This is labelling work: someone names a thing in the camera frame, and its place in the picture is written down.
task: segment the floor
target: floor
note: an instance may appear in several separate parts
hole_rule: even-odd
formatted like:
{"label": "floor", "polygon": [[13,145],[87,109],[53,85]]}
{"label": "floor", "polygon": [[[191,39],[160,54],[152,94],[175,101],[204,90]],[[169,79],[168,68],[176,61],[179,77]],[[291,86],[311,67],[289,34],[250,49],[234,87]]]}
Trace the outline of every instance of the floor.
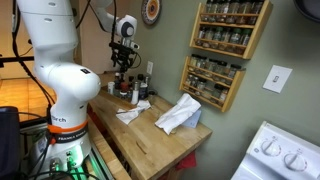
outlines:
{"label": "floor", "polygon": [[[56,99],[54,91],[47,86],[42,86]],[[30,78],[0,80],[0,106],[15,106],[19,112],[29,112],[40,116],[46,115],[47,99]],[[31,115],[20,114],[20,121],[34,119]]]}

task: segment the shelf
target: shelf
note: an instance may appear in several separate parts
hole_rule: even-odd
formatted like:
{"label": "shelf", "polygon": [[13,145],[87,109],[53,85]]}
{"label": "shelf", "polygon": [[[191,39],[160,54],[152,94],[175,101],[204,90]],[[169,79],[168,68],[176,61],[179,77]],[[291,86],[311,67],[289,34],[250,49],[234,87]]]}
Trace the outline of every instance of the shelf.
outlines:
{"label": "shelf", "polygon": [[[197,73],[195,73],[193,71],[189,71],[189,67],[192,67],[194,69],[199,69],[199,70],[201,70],[203,72],[211,73],[213,76],[218,76],[219,78],[223,78],[223,79],[226,79],[226,80],[231,80],[232,83],[231,83],[231,85],[227,85],[227,84],[225,84],[223,82],[215,81],[210,77],[204,76],[202,74],[197,74]],[[239,71],[236,72],[234,78],[229,78],[227,76],[224,76],[224,75],[221,75],[221,74],[218,74],[218,73],[215,73],[215,72],[211,72],[211,71],[208,71],[206,69],[202,69],[202,68],[198,68],[198,67],[195,67],[195,66],[191,66],[190,65],[190,57],[187,56],[186,60],[185,60],[183,72],[182,72],[182,77],[181,77],[179,90],[185,91],[185,92],[189,93],[190,95],[194,96],[195,98],[200,99],[201,101],[204,101],[206,103],[209,103],[210,105],[212,105],[215,108],[219,109],[221,112],[226,112],[231,108],[231,105],[232,105],[233,100],[234,100],[234,98],[236,96],[236,93],[237,93],[237,91],[238,91],[238,89],[240,87],[240,84],[241,84],[241,82],[243,80],[245,72],[246,72],[245,69],[239,70]],[[195,87],[192,87],[192,86],[189,86],[189,85],[185,84],[185,81],[187,79],[188,74],[192,74],[194,76],[206,79],[207,81],[211,81],[211,82],[214,82],[216,84],[220,84],[220,85],[224,86],[225,88],[228,88],[229,91],[228,91],[227,97],[226,97],[223,105],[220,106],[219,104],[211,102],[210,100],[204,98],[203,96],[196,95],[194,92],[190,91],[189,89],[191,88],[191,89],[193,89],[195,91],[199,91],[200,93],[203,92],[203,91],[200,91],[199,89],[197,89]],[[214,97],[212,95],[210,96],[210,98],[214,99],[217,102],[222,102],[219,98],[216,98],[216,97]]]}
{"label": "shelf", "polygon": [[[261,11],[259,14],[222,14],[222,13],[203,13],[205,9],[205,5],[200,3],[198,7],[198,12],[196,15],[195,23],[193,26],[192,36],[190,40],[190,47],[202,49],[206,51],[211,51],[215,53],[225,54],[229,56],[239,57],[242,59],[251,59],[253,56],[253,53],[258,45],[258,42],[260,40],[260,37],[262,35],[262,32],[267,24],[267,21],[269,19],[269,16],[272,11],[272,3],[270,0],[265,0],[264,4],[261,8]],[[238,25],[238,24],[227,24],[227,23],[218,23],[218,22],[202,22],[201,16],[210,16],[210,15],[226,15],[226,16],[248,16],[248,17],[258,17],[257,22],[255,25]],[[195,44],[195,39],[198,39],[199,34],[199,28],[201,26],[221,26],[221,27],[233,27],[233,28],[242,28],[242,29],[252,29],[251,37],[248,42],[248,45],[245,46],[244,53],[242,55],[228,52],[228,51],[222,51],[219,49],[212,49],[212,48],[204,48],[202,46],[197,46]]]}

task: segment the butcher block counter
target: butcher block counter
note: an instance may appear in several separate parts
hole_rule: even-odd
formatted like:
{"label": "butcher block counter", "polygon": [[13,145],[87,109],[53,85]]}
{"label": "butcher block counter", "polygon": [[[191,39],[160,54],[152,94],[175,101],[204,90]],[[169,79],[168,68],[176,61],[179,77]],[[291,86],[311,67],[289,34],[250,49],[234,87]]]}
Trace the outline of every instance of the butcher block counter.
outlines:
{"label": "butcher block counter", "polygon": [[[100,75],[102,86],[113,78],[113,74]],[[143,111],[128,125],[115,116],[119,108],[130,110],[136,107],[128,101],[101,89],[98,96],[90,101],[90,105],[135,176],[141,180],[161,177],[212,134],[209,128],[198,123],[196,128],[179,126],[176,133],[167,135],[154,123],[173,105],[159,96],[155,97],[151,108]]]}

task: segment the stove knob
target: stove knob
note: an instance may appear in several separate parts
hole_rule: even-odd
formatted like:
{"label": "stove knob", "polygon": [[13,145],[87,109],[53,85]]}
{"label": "stove knob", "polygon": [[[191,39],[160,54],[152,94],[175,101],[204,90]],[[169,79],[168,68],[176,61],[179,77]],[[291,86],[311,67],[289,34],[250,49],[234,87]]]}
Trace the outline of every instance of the stove knob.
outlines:
{"label": "stove knob", "polygon": [[284,163],[292,171],[304,171],[307,168],[307,162],[297,154],[287,154]]}
{"label": "stove knob", "polygon": [[267,156],[278,156],[281,152],[280,146],[271,141],[262,143],[261,149]]}

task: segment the light switch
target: light switch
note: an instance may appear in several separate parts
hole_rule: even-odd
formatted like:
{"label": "light switch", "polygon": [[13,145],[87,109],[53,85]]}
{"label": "light switch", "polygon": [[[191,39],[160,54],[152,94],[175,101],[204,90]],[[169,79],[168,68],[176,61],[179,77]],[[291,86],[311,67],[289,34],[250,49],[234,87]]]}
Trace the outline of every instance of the light switch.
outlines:
{"label": "light switch", "polygon": [[291,72],[292,69],[273,65],[263,88],[280,93]]}

